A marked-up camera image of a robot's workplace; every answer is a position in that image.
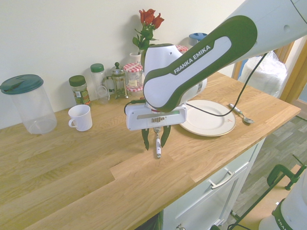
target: glass jar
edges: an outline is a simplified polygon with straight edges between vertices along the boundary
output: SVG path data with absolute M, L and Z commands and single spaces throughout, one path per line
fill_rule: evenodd
M 57 119 L 43 87 L 43 79 L 34 74 L 10 78 L 0 86 L 15 104 L 20 118 L 31 134 L 45 134 L 57 126 Z
M 142 70 L 143 67 L 139 63 L 129 63 L 124 66 L 127 79 L 127 91 L 129 96 L 142 97 L 143 83 Z
M 92 106 L 84 76 L 76 75 L 69 78 L 69 84 L 71 85 L 73 96 L 77 104 Z
M 177 48 L 177 50 L 178 50 L 180 53 L 182 53 L 182 54 L 184 54 L 184 53 L 187 52 L 187 50 L 188 50 L 188 47 L 187 47 L 187 46 L 182 46 L 182 45 L 178 45 L 178 46 L 176 46 L 176 48 Z
M 123 67 L 120 66 L 118 62 L 116 62 L 115 66 L 111 69 L 111 74 L 114 82 L 115 99 L 119 97 L 128 98 L 126 89 L 126 74 Z
M 106 73 L 104 65 L 100 63 L 92 64 L 91 75 L 98 102 L 100 104 L 107 104 L 110 99 L 110 94 L 105 85 Z

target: red rose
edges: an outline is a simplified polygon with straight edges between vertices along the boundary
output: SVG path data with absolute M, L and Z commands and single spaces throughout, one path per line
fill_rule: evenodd
M 143 9 L 143 11 L 139 11 L 141 14 L 141 23 L 145 23 L 146 25 L 149 25 L 153 19 L 154 19 L 154 10 L 153 9 L 149 9 L 148 11 L 145 11 Z
M 161 23 L 164 21 L 164 19 L 160 16 L 161 14 L 159 13 L 159 16 L 153 19 L 153 25 L 155 29 L 158 29 Z

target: green lid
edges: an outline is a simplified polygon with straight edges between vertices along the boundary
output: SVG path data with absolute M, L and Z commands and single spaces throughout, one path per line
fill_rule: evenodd
M 37 89 L 44 83 L 44 80 L 34 74 L 19 75 L 7 79 L 0 85 L 2 93 L 21 94 Z
M 78 87 L 86 84 L 85 78 L 82 75 L 76 75 L 69 78 L 69 84 L 73 87 Z
M 99 72 L 102 72 L 104 70 L 105 70 L 105 68 L 104 68 L 103 64 L 96 63 L 96 64 L 91 65 L 91 72 L 93 72 L 93 73 L 99 73 Z

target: spice jar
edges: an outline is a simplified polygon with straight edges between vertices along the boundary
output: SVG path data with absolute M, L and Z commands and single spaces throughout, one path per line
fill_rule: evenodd
M 71 85 L 71 89 L 77 104 L 86 104 L 88 106 L 92 105 L 84 76 L 76 75 L 69 78 L 69 84 Z
M 142 70 L 139 63 L 130 63 L 124 66 L 127 79 L 127 91 L 129 96 L 143 96 Z
M 116 62 L 115 66 L 111 69 L 111 73 L 114 82 L 115 99 L 119 97 L 128 98 L 126 89 L 126 74 L 123 67 Z
M 107 104 L 110 99 L 110 94 L 105 86 L 106 73 L 104 65 L 100 63 L 92 64 L 91 74 L 98 102 L 100 104 Z

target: plastic jar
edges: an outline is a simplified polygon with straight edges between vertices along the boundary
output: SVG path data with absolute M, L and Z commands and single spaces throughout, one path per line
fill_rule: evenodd
M 57 119 L 43 87 L 43 79 L 34 74 L 10 78 L 0 86 L 15 104 L 20 118 L 31 134 L 45 134 L 57 126 Z
M 143 96 L 142 70 L 139 63 L 129 63 L 124 66 L 127 78 L 127 92 L 132 97 Z
M 88 106 L 92 105 L 84 76 L 76 75 L 69 78 L 69 84 L 71 85 L 71 89 L 77 104 L 86 104 Z
M 104 65 L 100 63 L 92 64 L 91 74 L 98 102 L 100 104 L 107 104 L 110 99 L 110 94 L 105 85 L 106 73 Z

